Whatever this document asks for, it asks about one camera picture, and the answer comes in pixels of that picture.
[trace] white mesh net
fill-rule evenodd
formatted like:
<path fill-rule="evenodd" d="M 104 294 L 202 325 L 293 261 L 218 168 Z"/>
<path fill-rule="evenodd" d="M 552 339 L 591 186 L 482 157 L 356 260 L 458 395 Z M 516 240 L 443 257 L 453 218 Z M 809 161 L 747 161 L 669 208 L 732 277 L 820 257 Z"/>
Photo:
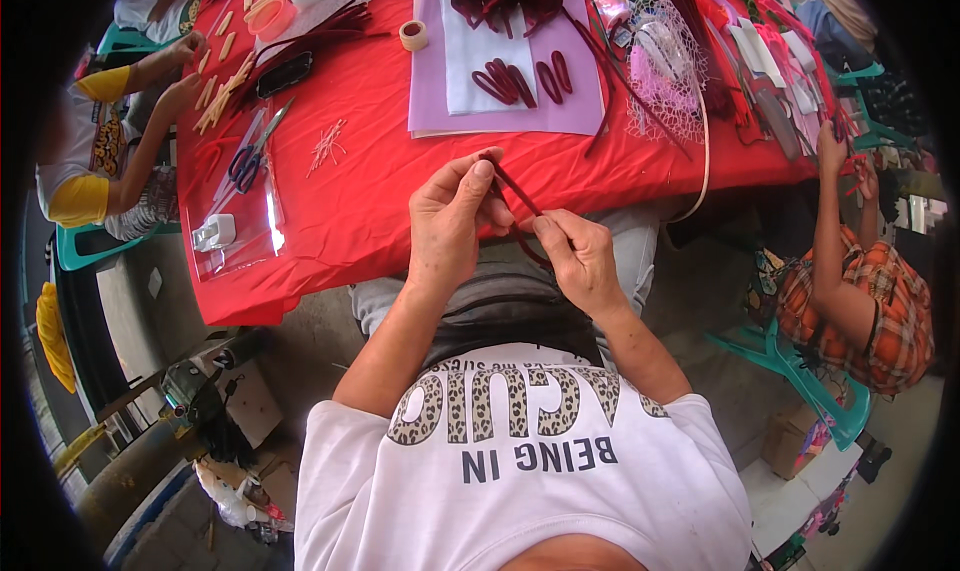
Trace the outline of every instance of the white mesh net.
<path fill-rule="evenodd" d="M 679 140 L 703 144 L 704 126 L 695 86 L 704 88 L 707 60 L 684 17 L 670 0 L 637 0 L 630 25 L 630 87 Z M 666 136 L 629 94 L 627 99 L 627 133 L 653 140 Z"/>

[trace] pink container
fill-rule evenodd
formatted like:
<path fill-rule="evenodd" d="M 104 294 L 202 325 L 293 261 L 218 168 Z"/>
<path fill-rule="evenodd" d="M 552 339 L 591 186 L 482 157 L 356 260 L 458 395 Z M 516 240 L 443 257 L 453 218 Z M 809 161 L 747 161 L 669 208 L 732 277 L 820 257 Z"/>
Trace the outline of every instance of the pink container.
<path fill-rule="evenodd" d="M 291 1 L 269 1 L 250 17 L 246 30 L 263 42 L 272 42 L 290 27 L 296 16 L 297 8 Z"/>

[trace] white shirt with yellow sleeve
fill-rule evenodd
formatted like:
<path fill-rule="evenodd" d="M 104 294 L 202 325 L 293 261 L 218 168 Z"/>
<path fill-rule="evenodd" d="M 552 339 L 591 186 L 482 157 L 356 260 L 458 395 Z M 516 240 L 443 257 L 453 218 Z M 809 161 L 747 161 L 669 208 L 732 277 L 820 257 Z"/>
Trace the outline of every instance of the white shirt with yellow sleeve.
<path fill-rule="evenodd" d="M 102 223 L 110 182 L 123 176 L 140 132 L 120 119 L 130 67 L 92 73 L 67 89 L 75 138 L 63 161 L 36 167 L 36 194 L 43 215 L 65 228 Z"/>

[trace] clear plastic sheet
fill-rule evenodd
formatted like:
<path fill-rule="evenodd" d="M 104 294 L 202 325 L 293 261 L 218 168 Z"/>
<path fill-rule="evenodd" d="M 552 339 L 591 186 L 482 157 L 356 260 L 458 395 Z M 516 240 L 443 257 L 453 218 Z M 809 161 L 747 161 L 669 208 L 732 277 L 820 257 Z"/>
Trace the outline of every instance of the clear plastic sheet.
<path fill-rule="evenodd" d="M 286 252 L 286 240 L 283 236 L 283 209 L 277 191 L 274 167 L 269 156 L 269 148 L 261 152 L 262 160 L 256 178 L 246 193 L 236 191 L 234 184 L 227 178 L 227 169 L 236 153 L 247 144 L 254 144 L 262 135 L 273 114 L 254 117 L 254 123 L 247 130 L 244 140 L 223 154 L 225 164 L 222 173 L 214 174 L 220 178 L 220 184 L 213 197 L 206 199 L 203 206 L 186 208 L 186 225 L 191 235 L 204 225 L 214 213 L 233 216 L 236 237 L 232 243 L 208 252 L 192 249 L 194 267 L 199 281 L 210 281 L 241 269 L 280 256 Z M 204 211 L 202 215 L 191 215 L 191 211 Z"/>

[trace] purple foam sheet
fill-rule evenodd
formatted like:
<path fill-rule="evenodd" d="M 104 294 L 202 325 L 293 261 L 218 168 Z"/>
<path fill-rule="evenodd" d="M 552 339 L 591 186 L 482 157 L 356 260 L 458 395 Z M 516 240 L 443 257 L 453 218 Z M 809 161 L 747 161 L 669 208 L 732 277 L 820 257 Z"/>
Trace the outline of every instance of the purple foam sheet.
<path fill-rule="evenodd" d="M 584 0 L 563 0 L 563 5 L 574 19 L 590 26 Z M 557 104 L 547 96 L 537 77 L 538 108 L 526 109 L 518 102 L 514 105 L 517 110 L 451 117 L 447 112 L 447 53 L 440 6 L 440 0 L 420 0 L 418 18 L 426 25 L 428 45 L 413 53 L 410 114 L 407 121 L 409 132 L 596 133 L 603 120 L 600 76 L 590 48 L 563 15 L 538 28 L 530 37 L 530 53 L 534 64 L 543 61 L 552 69 L 550 55 L 555 50 L 562 52 L 566 59 L 573 94 L 564 92 L 563 104 Z M 489 32 L 490 29 L 480 25 L 476 31 Z M 469 76 L 465 76 L 463 81 L 473 84 Z"/>

